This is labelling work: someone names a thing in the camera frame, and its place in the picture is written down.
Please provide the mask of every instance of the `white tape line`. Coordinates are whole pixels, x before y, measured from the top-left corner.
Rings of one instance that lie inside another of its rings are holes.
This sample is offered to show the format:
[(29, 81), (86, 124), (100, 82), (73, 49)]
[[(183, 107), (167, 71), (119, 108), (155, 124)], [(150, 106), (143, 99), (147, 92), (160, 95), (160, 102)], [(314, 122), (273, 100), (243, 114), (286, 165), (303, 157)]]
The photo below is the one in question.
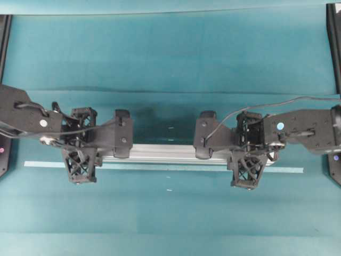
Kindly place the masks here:
[[(25, 167), (65, 168), (61, 162), (25, 161)], [(203, 171), (226, 172), (226, 166), (219, 165), (168, 165), (168, 164), (103, 164), (96, 169), (103, 170), (145, 170), (145, 171)], [(302, 167), (266, 167), (264, 172), (303, 173)]]

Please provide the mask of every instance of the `black frame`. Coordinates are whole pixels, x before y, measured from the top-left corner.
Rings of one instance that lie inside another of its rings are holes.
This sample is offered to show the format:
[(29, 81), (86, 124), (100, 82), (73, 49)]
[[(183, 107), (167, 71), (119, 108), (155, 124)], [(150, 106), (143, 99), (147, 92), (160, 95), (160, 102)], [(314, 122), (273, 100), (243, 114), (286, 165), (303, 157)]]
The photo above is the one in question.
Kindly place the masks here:
[[(11, 20), (11, 15), (0, 15), (0, 90), (2, 89), (7, 46), (10, 38)], [(11, 139), (0, 135), (0, 177), (4, 175), (9, 168), (11, 145)]]

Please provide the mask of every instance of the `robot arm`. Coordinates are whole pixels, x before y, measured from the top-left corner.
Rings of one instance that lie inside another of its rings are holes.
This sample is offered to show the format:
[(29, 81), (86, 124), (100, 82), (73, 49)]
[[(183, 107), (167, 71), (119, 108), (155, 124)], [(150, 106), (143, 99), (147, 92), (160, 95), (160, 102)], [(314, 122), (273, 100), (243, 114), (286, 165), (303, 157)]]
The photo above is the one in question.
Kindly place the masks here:
[(202, 112), (196, 123), (196, 158), (209, 159), (214, 151), (227, 149), (231, 185), (247, 189), (258, 186), (268, 160), (276, 161), (287, 143), (300, 143), (312, 153), (323, 155), (341, 151), (341, 106), (330, 110), (296, 110), (262, 117), (242, 112), (237, 127), (221, 125), (213, 111)]
[(0, 87), (0, 110), (0, 133), (34, 137), (60, 148), (73, 183), (96, 182), (95, 167), (102, 165), (103, 155), (128, 158), (133, 146), (133, 121), (127, 110), (116, 110), (113, 119), (96, 126), (92, 108), (76, 108), (66, 115), (54, 102), (47, 111), (31, 102), (25, 91), (5, 85)]

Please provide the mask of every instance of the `black cable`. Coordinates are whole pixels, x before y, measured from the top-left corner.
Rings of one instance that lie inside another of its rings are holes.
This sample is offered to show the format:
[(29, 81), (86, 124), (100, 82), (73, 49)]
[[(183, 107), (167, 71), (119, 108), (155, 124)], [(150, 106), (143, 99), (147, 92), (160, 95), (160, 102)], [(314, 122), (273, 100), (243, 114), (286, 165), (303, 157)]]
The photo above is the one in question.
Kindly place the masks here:
[(102, 125), (98, 125), (98, 126), (93, 126), (93, 127), (89, 127), (89, 128), (85, 128), (85, 129), (80, 129), (80, 130), (76, 130), (76, 131), (69, 131), (69, 132), (23, 132), (19, 135), (10, 133), (8, 131), (2, 130), (0, 129), (0, 135), (11, 138), (11, 139), (21, 139), (21, 138), (26, 138), (26, 137), (33, 137), (33, 136), (44, 136), (44, 135), (72, 135), (72, 134), (78, 134), (78, 133), (83, 133), (83, 132), (87, 132), (87, 131), (91, 131), (91, 130), (97, 130), (103, 127), (107, 127), (110, 125), (115, 124), (115, 121), (113, 122), (109, 122), (109, 123), (105, 123)]
[(76, 130), (76, 131), (69, 131), (69, 132), (31, 132), (31, 133), (20, 134), (19, 137), (23, 138), (23, 137), (43, 136), (43, 135), (72, 135), (72, 134), (83, 133), (83, 132), (87, 132), (87, 131), (91, 131), (91, 130), (97, 130), (99, 128), (103, 128), (103, 127), (110, 126), (113, 124), (115, 124), (115, 121), (105, 123), (102, 125), (98, 125), (98, 126), (93, 126), (93, 127), (89, 127), (89, 128), (85, 128), (85, 129)]
[(270, 103), (270, 104), (261, 104), (261, 105), (254, 105), (254, 106), (249, 106), (249, 107), (244, 107), (241, 109), (238, 109), (236, 111), (233, 111), (231, 113), (229, 113), (228, 115), (226, 115), (224, 117), (224, 119), (218, 124), (218, 126), (208, 135), (206, 136), (205, 140), (208, 140), (209, 138), (211, 138), (213, 136), (214, 133), (216, 133), (216, 131), (218, 131), (218, 129), (223, 125), (223, 123), (229, 119), (231, 116), (239, 113), (239, 112), (243, 112), (249, 109), (255, 109), (255, 108), (264, 108), (264, 107), (277, 107), (277, 106), (282, 106), (282, 105), (286, 105), (289, 103), (293, 103), (295, 101), (298, 100), (320, 100), (320, 101), (341, 101), (341, 99), (331, 99), (331, 98), (318, 98), (318, 97), (311, 97), (311, 96), (302, 96), (302, 97), (297, 97), (297, 98), (293, 98), (291, 100), (287, 100), (287, 101), (283, 101), (283, 102), (278, 102), (278, 103)]
[(40, 104), (35, 102), (25, 102), (25, 103), (18, 103), (15, 105), (16, 108), (38, 108), (43, 116), (48, 116), (47, 110)]

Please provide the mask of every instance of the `silver metal rail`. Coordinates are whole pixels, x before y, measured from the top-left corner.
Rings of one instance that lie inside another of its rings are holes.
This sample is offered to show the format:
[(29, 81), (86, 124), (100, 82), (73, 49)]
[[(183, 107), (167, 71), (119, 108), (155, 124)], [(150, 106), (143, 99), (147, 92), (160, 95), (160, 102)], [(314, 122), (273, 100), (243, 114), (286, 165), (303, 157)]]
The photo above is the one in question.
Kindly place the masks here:
[(196, 151), (192, 145), (155, 145), (134, 144), (127, 159), (107, 156), (104, 162), (111, 163), (159, 163), (159, 164), (195, 164), (195, 165), (226, 165), (228, 152), (222, 150), (214, 152), (211, 159), (196, 158)]

